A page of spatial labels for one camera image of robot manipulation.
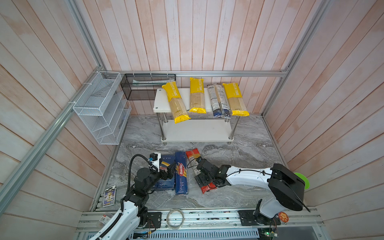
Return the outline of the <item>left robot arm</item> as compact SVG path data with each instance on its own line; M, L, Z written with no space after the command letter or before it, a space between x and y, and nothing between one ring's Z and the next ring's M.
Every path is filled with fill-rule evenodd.
M124 197L120 200L121 207L113 217L99 230L93 240L126 240L139 226L146 226L148 208L145 207L150 193L159 180L172 179L175 176L176 163L160 168L163 162L160 153L151 153L148 158L136 154L131 158L129 170L135 158L140 157L148 163L148 167L137 171L134 184L128 184Z

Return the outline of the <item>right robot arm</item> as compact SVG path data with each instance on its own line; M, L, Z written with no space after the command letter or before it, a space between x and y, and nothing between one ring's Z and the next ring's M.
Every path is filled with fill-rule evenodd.
M304 192L306 183L298 175L281 164L266 169L244 169L230 165L217 167L205 159L199 160L197 178L199 184L208 187L247 185L266 189L272 193L269 199L258 201L255 210L241 210L242 226L280 225L279 213L285 210L302 211L305 208Z

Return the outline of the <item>yellow spaghetti bag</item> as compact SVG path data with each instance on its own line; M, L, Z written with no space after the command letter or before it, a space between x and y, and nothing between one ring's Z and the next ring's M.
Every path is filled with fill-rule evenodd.
M245 106L238 83L223 84L232 116L248 117L250 113Z
M187 113L187 109L180 95L177 83L169 82L162 85L162 88L166 91L175 124L190 120L191 118Z
M203 79L190 78L190 112L207 113Z

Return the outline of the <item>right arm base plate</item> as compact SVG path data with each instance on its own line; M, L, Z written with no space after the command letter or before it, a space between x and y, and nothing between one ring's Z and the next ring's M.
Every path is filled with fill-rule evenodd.
M268 218L262 215L258 210L241 210L238 211L242 226L279 226L281 220L276 215Z

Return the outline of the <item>red spaghetti bag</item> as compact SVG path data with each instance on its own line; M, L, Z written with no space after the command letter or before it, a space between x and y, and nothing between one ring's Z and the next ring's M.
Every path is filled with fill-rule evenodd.
M198 149L193 149L193 150L187 151L186 155L187 155L187 158L189 160L187 168L188 169L191 168L194 171L195 176L202 173L199 170L197 170L197 166L198 166L197 159L201 157ZM205 192L209 192L210 190L215 190L217 188L211 181L210 181L209 186L210 186L209 189L201 189L200 187L199 188L201 189L203 194Z

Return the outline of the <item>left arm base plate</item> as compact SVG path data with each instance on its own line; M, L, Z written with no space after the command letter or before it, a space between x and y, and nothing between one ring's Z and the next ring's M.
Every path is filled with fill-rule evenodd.
M158 229L161 227L162 213L161 212L147 212L140 217L138 228L140 229Z

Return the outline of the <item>dark blue spaghetti bag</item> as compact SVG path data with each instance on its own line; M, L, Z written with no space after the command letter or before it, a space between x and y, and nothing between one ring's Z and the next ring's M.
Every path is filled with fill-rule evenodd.
M214 118L224 119L228 122L231 118L231 113L224 87L219 84L215 84L208 85L207 89L210 96Z

